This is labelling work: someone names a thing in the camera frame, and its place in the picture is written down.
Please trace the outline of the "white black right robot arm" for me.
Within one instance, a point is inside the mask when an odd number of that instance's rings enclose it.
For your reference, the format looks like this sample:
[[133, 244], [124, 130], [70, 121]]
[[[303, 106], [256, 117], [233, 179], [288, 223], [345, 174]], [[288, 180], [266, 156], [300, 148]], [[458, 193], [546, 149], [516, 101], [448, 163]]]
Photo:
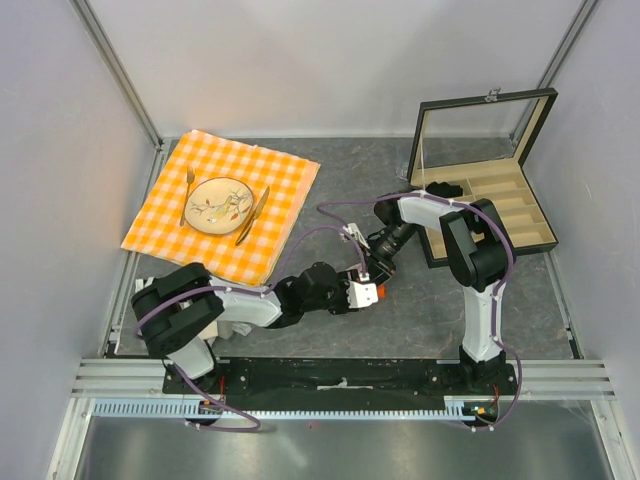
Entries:
[[458, 381], [467, 392], [514, 380], [501, 338], [502, 298], [516, 254], [494, 204], [436, 197], [425, 191], [379, 198], [374, 213], [384, 228], [367, 237], [366, 269], [377, 286], [395, 273], [393, 257], [419, 229], [438, 230], [446, 264], [463, 287], [465, 333], [459, 348]]

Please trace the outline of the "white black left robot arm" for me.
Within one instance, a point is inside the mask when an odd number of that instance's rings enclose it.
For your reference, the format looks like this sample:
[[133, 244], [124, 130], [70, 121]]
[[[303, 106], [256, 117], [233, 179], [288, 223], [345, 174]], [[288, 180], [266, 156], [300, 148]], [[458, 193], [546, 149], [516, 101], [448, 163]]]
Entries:
[[172, 361], [198, 393], [218, 385], [209, 340], [224, 325], [280, 329], [309, 312], [343, 314], [377, 300], [377, 287], [366, 275], [356, 269], [337, 272], [322, 262], [273, 287], [241, 287], [211, 275], [201, 263], [138, 285], [131, 305], [149, 356]]

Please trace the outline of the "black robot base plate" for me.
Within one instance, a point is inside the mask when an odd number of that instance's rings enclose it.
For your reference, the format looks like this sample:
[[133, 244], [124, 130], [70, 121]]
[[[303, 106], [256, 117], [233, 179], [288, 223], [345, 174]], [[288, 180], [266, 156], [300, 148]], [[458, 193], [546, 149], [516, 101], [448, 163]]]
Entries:
[[459, 360], [226, 357], [193, 383], [207, 394], [228, 399], [347, 389], [492, 397], [513, 394], [516, 380], [514, 366], [502, 357], [479, 367]]

